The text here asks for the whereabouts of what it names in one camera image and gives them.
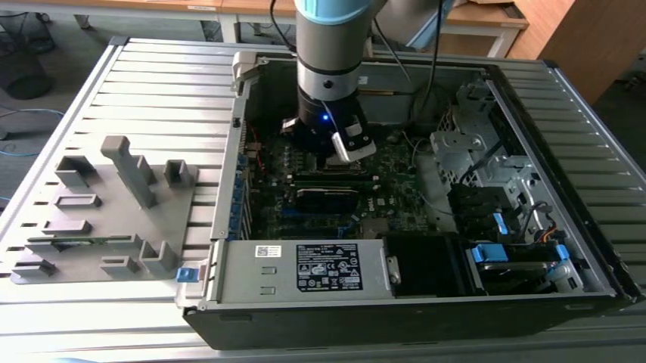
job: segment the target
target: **wooden desk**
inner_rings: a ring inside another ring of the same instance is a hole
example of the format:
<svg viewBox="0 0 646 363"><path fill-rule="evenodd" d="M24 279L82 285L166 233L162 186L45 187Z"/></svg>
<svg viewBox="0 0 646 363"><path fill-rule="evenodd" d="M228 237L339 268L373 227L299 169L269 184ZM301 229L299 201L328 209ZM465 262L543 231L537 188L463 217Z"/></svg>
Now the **wooden desk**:
<svg viewBox="0 0 646 363"><path fill-rule="evenodd" d="M269 23L268 0L0 0L0 10L74 14L80 27L89 27L88 15L209 20L221 23L224 42L238 39L238 23ZM293 0L277 0L277 23L296 22ZM525 19L507 16L497 5L465 4L456 7L441 33L447 36L484 36L495 39L485 45L488 57L504 57Z"/></svg>
<svg viewBox="0 0 646 363"><path fill-rule="evenodd" d="M646 46L646 1L515 0L532 22L509 57L549 59L592 104Z"/></svg>
<svg viewBox="0 0 646 363"><path fill-rule="evenodd" d="M268 0L221 0L217 9L224 42L237 42L237 23L269 23ZM293 0L277 0L275 3L276 23L296 22L296 6ZM468 36L493 37L488 57L504 57L521 29L525 29L525 19L507 16L497 5L464 4L449 12L441 33Z"/></svg>

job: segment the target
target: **power supply label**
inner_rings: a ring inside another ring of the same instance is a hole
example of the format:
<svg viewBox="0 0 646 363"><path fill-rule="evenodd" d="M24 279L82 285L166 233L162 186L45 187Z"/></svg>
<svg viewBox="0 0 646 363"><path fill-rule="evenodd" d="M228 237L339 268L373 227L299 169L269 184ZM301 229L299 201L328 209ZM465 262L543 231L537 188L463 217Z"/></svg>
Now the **power supply label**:
<svg viewBox="0 0 646 363"><path fill-rule="evenodd" d="M363 290L356 244L297 244L300 292Z"/></svg>

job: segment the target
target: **blue cable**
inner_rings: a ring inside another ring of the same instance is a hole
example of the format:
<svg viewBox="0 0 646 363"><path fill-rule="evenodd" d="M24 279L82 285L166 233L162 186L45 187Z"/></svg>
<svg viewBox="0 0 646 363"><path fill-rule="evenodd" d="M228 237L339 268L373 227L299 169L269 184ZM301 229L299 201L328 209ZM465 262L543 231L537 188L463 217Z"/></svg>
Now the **blue cable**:
<svg viewBox="0 0 646 363"><path fill-rule="evenodd" d="M8 113L4 113L2 115L0 115L0 119L5 116L13 115L14 113L18 113L18 112L49 112L49 113L53 113L54 115L57 115L58 119L62 119L62 116L64 116L62 112L60 112L57 110L50 110L48 108L25 108L25 109L17 110L14 108L6 107L2 104L0 104L0 108L9 110ZM5 155L8 157L34 157L38 154L40 153L17 154L17 153L9 153L6 151L0 151L0 155Z"/></svg>
<svg viewBox="0 0 646 363"><path fill-rule="evenodd" d="M8 157L34 157L40 153L28 153L28 154L16 154L16 153L8 153L5 151L0 151L0 155L5 155Z"/></svg>

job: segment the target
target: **black cable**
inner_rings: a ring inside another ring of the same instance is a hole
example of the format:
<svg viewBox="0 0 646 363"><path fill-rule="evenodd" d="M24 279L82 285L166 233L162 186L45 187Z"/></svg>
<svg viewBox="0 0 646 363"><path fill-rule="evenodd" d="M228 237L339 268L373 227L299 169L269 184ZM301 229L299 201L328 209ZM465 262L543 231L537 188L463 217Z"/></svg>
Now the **black cable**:
<svg viewBox="0 0 646 363"><path fill-rule="evenodd" d="M537 200L532 206L528 207L528 211L527 211L527 215L524 216L524 220L523 220L523 224L521 224L521 227L520 227L520 230L519 230L519 233L517 233L517 242L523 242L523 238L524 238L524 232L527 231L527 227L528 227L528 223L529 221L532 220L532 214L533 214L533 211L540 207L540 206L548 206L547 202L543 201L543 200Z"/></svg>
<svg viewBox="0 0 646 363"><path fill-rule="evenodd" d="M493 147L487 150L487 152L481 156L480 160L477 160L475 162L475 164L471 165L471 167L464 171L464 174L461 174L461 176L460 176L460 178L457 180L457 184L461 184L461 182L464 181L464 179L465 179L465 177L468 176L469 173L472 173L475 170L480 169L484 166L484 164L487 163L487 161L489 160L489 158L493 156L495 151L497 151L497 149L501 146L503 146L503 142L501 141L497 141L495 143Z"/></svg>
<svg viewBox="0 0 646 363"><path fill-rule="evenodd" d="M399 59L399 56L395 53L395 50L391 47L391 44L387 42L385 36L381 31L381 27L379 26L379 22L376 21L376 18L373 20L375 22L375 28L376 32L379 33L379 37L381 38L383 44L385 45L387 50L391 52L392 57L395 58L395 62L399 64L399 68L401 69L401 73L405 76L405 80L408 81L408 85L412 87L412 80L411 80L411 75L408 74L408 71L405 70L404 65L401 64L401 60Z"/></svg>
<svg viewBox="0 0 646 363"><path fill-rule="evenodd" d="M428 98L431 96L432 84L435 83L435 67L436 67L436 53L440 48L440 28L441 28L441 8L444 0L439 0L436 3L436 23L435 23L435 48L432 50L432 66L431 74L428 76L428 84L425 86L424 98L421 98L420 113L424 112L425 105L428 104Z"/></svg>
<svg viewBox="0 0 646 363"><path fill-rule="evenodd" d="M270 24L273 24L275 31L279 33L279 36L283 39L284 46L287 47L287 49L289 50L291 53L296 53L296 46L292 43L289 43L289 41L287 40L287 36L284 36L284 34L283 34L283 30L280 30L280 28L279 28L279 24L275 22L273 7L275 7L275 0L270 0L270 4L269 4Z"/></svg>

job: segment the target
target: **wastebasket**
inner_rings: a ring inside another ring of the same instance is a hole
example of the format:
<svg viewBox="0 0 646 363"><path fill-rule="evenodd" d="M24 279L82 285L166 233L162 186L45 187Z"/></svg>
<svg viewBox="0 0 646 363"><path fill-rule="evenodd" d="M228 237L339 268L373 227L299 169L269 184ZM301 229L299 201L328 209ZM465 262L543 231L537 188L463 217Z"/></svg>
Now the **wastebasket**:
<svg viewBox="0 0 646 363"><path fill-rule="evenodd" d="M36 55L54 46L36 13L0 15L0 88L12 98L37 98L52 88Z"/></svg>

